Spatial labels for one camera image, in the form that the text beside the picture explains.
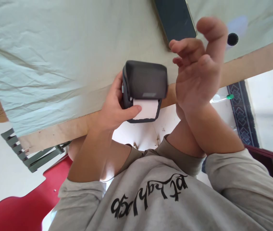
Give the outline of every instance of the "paper roll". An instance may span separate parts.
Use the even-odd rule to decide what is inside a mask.
[[[157,99],[133,99],[133,105],[140,105],[142,111],[133,119],[154,119],[158,109]]]

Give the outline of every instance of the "wooden table edge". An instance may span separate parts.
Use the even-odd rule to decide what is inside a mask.
[[[273,70],[273,43],[242,57],[227,62],[223,66],[220,87]],[[175,83],[169,85],[167,97],[161,107],[176,103]],[[19,137],[28,154],[55,146],[86,135],[99,111],[63,122],[40,131]]]

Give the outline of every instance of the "portable printer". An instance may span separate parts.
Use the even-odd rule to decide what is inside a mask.
[[[153,122],[159,116],[162,99],[168,91],[167,69],[161,64],[128,60],[123,68],[124,109],[142,106],[129,123]]]

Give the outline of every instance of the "black phone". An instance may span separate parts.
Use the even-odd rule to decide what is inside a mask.
[[[169,46],[171,40],[197,36],[195,26],[185,0],[153,0],[164,39]]]

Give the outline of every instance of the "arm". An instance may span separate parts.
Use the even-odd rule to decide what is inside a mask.
[[[211,104],[186,113],[186,119],[197,143],[207,155],[244,149],[238,135],[225,124]]]
[[[105,184],[99,180],[111,152],[113,131],[142,109],[139,105],[121,108],[121,84],[122,72],[116,76],[96,125],[88,132],[60,188],[60,201],[54,209],[56,215],[49,230],[85,230],[104,196]]]
[[[73,182],[99,181],[111,147],[112,131],[95,128],[88,135],[71,165],[68,179]]]
[[[106,101],[99,113],[96,126],[93,126],[71,165],[68,179],[73,182],[99,181],[105,169],[110,153],[112,135],[124,121],[134,118],[141,106],[134,105],[123,110],[119,104],[122,72],[120,72],[107,95]]]
[[[197,29],[208,40],[206,50],[197,39],[170,42],[172,52],[179,55],[173,60],[179,67],[178,104],[198,145],[207,155],[241,151],[244,149],[241,140],[209,103],[220,86],[227,28],[216,18],[202,18]]]
[[[209,104],[219,88],[227,30],[215,18],[200,19],[197,29],[209,42],[206,51],[195,40],[170,43],[179,55],[173,60],[180,70],[178,104],[199,146],[210,155],[206,172],[212,187],[266,230],[273,230],[273,178]]]

